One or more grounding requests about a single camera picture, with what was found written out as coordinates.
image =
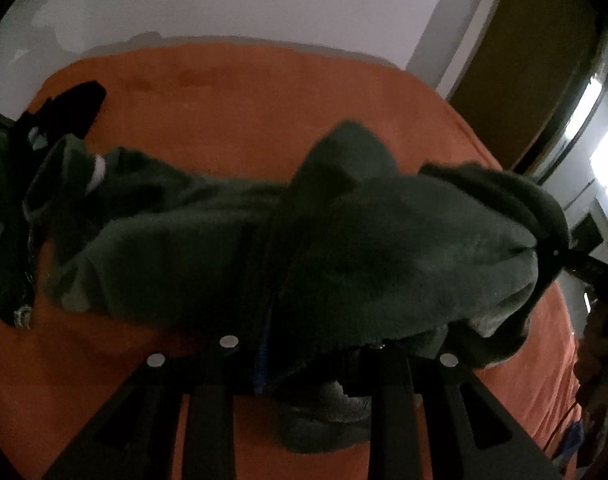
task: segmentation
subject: orange bed sheet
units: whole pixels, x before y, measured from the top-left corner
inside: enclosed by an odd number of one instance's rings
[[[73,63],[44,83],[30,109],[89,79],[108,92],[87,136],[97,153],[129,146],[183,170],[288,180],[316,140],[353,118],[382,139],[402,171],[427,160],[498,167],[432,89],[377,64],[274,46],[138,50]],[[46,272],[43,261],[40,277]],[[150,352],[190,345],[183,335],[63,312],[38,293],[30,330],[0,321],[0,447],[26,480],[37,480]],[[564,300],[553,285],[535,309],[524,348],[479,372],[540,446],[574,400],[575,353]],[[239,480],[367,478],[368,444],[291,454],[279,446],[273,424],[270,402],[236,399]]]

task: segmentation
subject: orange surface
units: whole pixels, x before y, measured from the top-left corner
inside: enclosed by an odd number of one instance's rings
[[[92,151],[138,148],[189,171],[288,180],[314,142],[345,118],[362,121],[403,171],[426,160],[497,162],[431,89],[400,70],[271,46],[188,44],[81,60],[35,97],[97,79],[108,96],[87,137]],[[40,276],[46,273],[42,255]],[[69,314],[43,295],[30,330],[0,321],[0,446],[26,480],[47,470],[84,423],[150,352],[186,350],[186,336]],[[533,316],[522,351],[480,373],[543,445],[576,389],[575,346],[556,286]],[[239,480],[361,480],[369,446],[302,456],[279,446],[274,410],[237,399]]]

